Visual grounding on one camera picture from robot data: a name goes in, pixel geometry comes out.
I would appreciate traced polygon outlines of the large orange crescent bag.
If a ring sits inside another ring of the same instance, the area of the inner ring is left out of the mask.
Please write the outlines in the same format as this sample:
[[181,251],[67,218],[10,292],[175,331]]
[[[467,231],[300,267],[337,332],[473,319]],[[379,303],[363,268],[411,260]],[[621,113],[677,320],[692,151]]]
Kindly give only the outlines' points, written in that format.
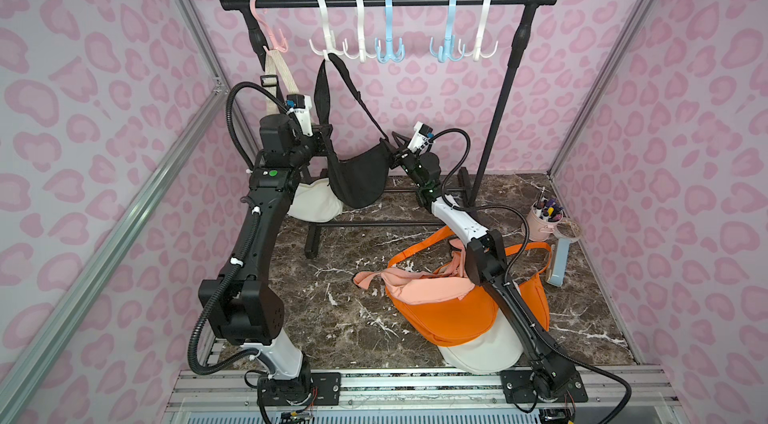
[[[526,250],[541,249],[547,254],[547,263],[538,272],[522,284],[516,286],[525,304],[537,322],[545,330],[550,326],[550,309],[546,293],[541,282],[541,275],[547,270],[552,259],[551,246],[545,242],[529,242]],[[466,311],[469,314],[468,333],[472,339],[487,333],[493,326],[499,309],[496,302],[479,284],[479,271],[475,268],[470,251],[465,252],[465,273],[475,288],[465,296]]]

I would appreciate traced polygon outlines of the small orange sling bag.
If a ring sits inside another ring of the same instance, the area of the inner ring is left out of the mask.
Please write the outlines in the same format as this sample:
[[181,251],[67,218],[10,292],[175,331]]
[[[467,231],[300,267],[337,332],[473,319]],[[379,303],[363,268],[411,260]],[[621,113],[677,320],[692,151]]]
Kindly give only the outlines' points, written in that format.
[[[418,244],[427,244],[428,249],[436,244],[448,244],[450,239],[458,238],[450,228],[443,227]],[[406,320],[429,342],[451,347],[473,340],[468,333],[469,314],[465,298],[436,304],[408,305],[389,297]]]

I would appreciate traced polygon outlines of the pink shoulder bag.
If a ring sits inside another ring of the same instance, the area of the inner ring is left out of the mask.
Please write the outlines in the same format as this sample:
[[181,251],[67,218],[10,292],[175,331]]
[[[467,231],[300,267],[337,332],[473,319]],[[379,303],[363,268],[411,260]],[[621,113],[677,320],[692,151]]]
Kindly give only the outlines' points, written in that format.
[[475,289],[465,270],[465,248],[459,239],[448,241],[451,261],[434,272],[415,272],[397,267],[397,264],[428,247],[413,245],[390,260],[381,271],[362,271],[353,277],[359,288],[367,290],[375,278],[380,278],[395,300],[408,305],[436,304],[453,299],[462,300]]

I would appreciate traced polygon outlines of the cream white crescent bag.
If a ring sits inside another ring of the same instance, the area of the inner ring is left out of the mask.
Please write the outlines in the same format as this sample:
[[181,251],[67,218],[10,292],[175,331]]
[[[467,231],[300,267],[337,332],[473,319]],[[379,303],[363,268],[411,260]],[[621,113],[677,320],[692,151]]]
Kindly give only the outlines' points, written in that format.
[[479,337],[457,346],[438,346],[444,361],[471,374],[496,373],[514,366],[523,345],[501,310],[492,327]]

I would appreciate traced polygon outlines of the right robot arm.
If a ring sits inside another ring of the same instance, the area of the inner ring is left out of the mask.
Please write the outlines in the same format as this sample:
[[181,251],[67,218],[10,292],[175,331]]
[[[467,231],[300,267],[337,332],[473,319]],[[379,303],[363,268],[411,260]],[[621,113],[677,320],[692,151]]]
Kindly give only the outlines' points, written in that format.
[[438,138],[458,134],[465,140],[464,154],[452,168],[456,173],[468,157],[471,139],[459,128],[449,128],[435,133],[425,124],[415,126],[411,138],[395,132],[394,143],[390,146],[392,169],[402,168],[417,186],[417,199],[421,206],[445,224],[464,244],[467,252],[469,279],[483,288],[499,306],[503,315],[516,333],[532,369],[528,387],[537,401],[557,402],[571,395],[571,390],[581,383],[580,367],[608,378],[624,388],[618,404],[601,419],[609,423],[620,415],[632,397],[632,387],[623,378],[596,366],[583,363],[563,350],[534,317],[519,291],[509,277],[509,270],[518,260],[514,255],[506,257],[501,234],[481,225],[472,213],[489,209],[501,209],[517,216],[524,228],[523,243],[527,244],[530,228],[526,218],[518,210],[503,204],[488,204],[462,207],[445,191],[446,181],[440,177],[441,169],[437,157],[425,164],[431,145]]

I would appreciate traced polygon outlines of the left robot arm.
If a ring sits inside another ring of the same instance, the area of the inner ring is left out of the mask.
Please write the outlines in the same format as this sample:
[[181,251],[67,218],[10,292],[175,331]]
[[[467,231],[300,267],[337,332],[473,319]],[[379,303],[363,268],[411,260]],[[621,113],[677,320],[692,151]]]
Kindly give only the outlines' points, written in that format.
[[[261,118],[265,142],[256,158],[240,143],[230,116],[236,95],[251,89],[278,111]],[[187,347],[187,361],[198,375],[212,375],[253,357],[264,365],[255,388],[266,405],[310,406],[316,399],[309,363],[284,331],[285,308],[269,286],[270,264],[280,227],[301,182],[302,171],[326,152],[323,126],[312,122],[311,100],[290,94],[280,100],[264,86],[240,82],[230,91],[225,113],[232,142],[249,172],[242,228],[219,276],[203,281],[203,306]]]

